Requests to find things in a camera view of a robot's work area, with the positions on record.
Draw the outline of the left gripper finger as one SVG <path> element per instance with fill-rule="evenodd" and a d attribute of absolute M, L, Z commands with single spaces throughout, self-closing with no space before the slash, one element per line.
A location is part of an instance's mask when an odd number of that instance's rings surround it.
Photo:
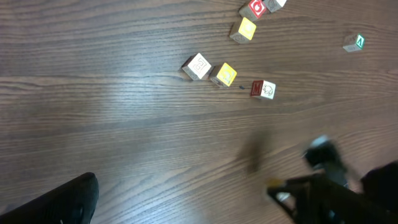
<path fill-rule="evenodd" d="M 1 223 L 89 224 L 99 198 L 94 173 L 86 172 L 10 212 Z"/>

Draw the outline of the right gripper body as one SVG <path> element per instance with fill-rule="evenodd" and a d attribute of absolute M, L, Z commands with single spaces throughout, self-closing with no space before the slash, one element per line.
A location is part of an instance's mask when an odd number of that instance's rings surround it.
<path fill-rule="evenodd" d="M 332 211 L 344 223 L 397 224 L 397 214 L 371 202 L 323 175 L 293 179 L 296 206 L 295 223 L 331 223 Z"/>

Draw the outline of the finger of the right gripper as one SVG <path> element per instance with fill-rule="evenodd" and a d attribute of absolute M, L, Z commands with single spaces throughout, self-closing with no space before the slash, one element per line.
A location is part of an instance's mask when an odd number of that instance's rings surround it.
<path fill-rule="evenodd" d="M 266 180 L 266 195 L 287 214 L 289 218 L 313 218 L 310 205 L 312 177 L 293 179 L 270 178 Z"/>

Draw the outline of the white block red M side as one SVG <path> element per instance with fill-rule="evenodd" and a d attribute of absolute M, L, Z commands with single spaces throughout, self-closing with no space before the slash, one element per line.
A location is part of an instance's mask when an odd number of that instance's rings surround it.
<path fill-rule="evenodd" d="M 255 80 L 252 83 L 250 96 L 272 100 L 276 91 L 276 84 L 265 80 Z"/>

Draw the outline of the white block blue side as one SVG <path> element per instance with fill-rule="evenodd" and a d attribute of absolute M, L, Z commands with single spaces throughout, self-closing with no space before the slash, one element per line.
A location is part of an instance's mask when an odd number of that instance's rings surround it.
<path fill-rule="evenodd" d="M 182 70 L 192 79 L 201 80 L 210 70 L 211 63 L 201 54 L 190 57 L 182 66 Z"/>

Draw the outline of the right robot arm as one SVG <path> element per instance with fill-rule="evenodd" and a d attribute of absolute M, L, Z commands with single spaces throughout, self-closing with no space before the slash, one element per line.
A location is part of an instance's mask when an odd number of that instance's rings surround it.
<path fill-rule="evenodd" d="M 397 162 L 369 171 L 357 194 L 313 174 L 269 185 L 267 195 L 294 223 L 397 224 Z"/>

